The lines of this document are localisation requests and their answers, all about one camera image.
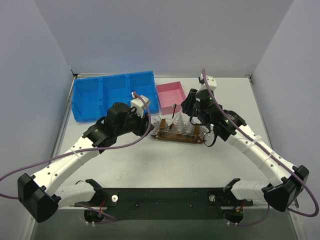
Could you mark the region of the white toothpaste blue cap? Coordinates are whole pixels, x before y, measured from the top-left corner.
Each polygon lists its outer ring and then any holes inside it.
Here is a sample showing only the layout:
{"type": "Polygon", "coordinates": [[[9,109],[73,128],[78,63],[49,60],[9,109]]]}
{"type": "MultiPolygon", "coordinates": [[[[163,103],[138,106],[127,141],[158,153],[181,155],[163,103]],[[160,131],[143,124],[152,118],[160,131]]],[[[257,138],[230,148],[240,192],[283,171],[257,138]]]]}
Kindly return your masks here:
{"type": "Polygon", "coordinates": [[[186,125],[186,128],[185,128],[185,133],[190,135],[192,133],[193,129],[194,129],[194,121],[189,120],[186,125]]]}

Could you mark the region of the white toothpaste red cap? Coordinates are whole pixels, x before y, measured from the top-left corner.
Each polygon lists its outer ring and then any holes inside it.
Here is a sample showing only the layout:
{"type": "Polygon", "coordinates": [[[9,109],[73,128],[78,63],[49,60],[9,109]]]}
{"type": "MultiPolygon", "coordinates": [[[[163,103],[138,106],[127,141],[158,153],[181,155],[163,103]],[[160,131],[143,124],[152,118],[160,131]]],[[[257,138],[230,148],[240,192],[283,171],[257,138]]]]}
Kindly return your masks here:
{"type": "Polygon", "coordinates": [[[177,121],[177,125],[176,125],[177,132],[182,133],[184,130],[184,126],[185,126],[184,120],[183,120],[182,114],[180,113],[178,116],[178,121],[177,121]]]}

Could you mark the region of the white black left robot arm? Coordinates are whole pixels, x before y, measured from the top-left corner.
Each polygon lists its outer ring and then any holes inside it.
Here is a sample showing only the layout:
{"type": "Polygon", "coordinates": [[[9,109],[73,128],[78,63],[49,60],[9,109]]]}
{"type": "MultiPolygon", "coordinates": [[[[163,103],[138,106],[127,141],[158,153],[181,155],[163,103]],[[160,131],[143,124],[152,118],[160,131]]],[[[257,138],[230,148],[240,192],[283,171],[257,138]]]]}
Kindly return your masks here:
{"type": "Polygon", "coordinates": [[[42,223],[62,207],[78,202],[92,206],[101,203],[102,187],[89,179],[72,187],[62,187],[76,170],[111,147],[117,138],[133,133],[145,137],[153,126],[145,113],[149,102],[143,98],[131,100],[130,105],[116,102],[90,126],[75,144],[47,167],[32,175],[22,174],[17,180],[18,200],[38,222],[42,223]]]}

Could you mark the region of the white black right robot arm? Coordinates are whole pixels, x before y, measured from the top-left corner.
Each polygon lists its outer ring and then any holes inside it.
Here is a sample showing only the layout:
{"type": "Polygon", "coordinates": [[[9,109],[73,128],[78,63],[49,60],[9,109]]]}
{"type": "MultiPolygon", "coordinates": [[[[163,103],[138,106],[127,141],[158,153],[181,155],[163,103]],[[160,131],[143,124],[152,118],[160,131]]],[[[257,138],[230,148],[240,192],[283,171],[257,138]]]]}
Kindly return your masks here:
{"type": "Polygon", "coordinates": [[[182,111],[196,117],[215,137],[237,148],[266,176],[266,181],[237,180],[230,191],[238,200],[262,200],[272,208],[284,212],[304,189],[297,180],[306,182],[309,170],[283,159],[261,137],[255,134],[246,121],[232,110],[219,111],[206,89],[192,88],[182,102],[182,111]]]}

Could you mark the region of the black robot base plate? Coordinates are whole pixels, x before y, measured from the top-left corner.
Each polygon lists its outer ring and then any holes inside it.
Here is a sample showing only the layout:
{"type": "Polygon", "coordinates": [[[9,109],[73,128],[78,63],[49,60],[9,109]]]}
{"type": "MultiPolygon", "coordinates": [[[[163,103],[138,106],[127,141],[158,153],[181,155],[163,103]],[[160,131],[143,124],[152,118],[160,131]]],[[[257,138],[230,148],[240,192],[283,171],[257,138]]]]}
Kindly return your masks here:
{"type": "Polygon", "coordinates": [[[222,187],[103,188],[83,202],[117,220],[220,220],[224,211],[253,206],[222,187]]]}

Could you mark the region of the brown wooden tray holder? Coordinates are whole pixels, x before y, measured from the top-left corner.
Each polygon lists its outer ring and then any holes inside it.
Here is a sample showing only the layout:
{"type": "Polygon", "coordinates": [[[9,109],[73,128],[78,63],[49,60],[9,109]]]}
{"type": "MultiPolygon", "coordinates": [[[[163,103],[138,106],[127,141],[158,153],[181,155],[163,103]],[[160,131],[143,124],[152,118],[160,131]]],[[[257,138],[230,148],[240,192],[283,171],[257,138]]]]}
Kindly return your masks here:
{"type": "Polygon", "coordinates": [[[168,126],[169,119],[162,118],[160,123],[159,132],[155,135],[151,135],[156,140],[161,141],[170,141],[170,142],[179,142],[179,143],[188,143],[188,144],[203,144],[203,135],[207,131],[205,127],[194,126],[191,134],[186,134],[186,126],[188,121],[184,122],[184,129],[182,133],[177,132],[177,123],[176,120],[173,123],[172,129],[168,126]]]}

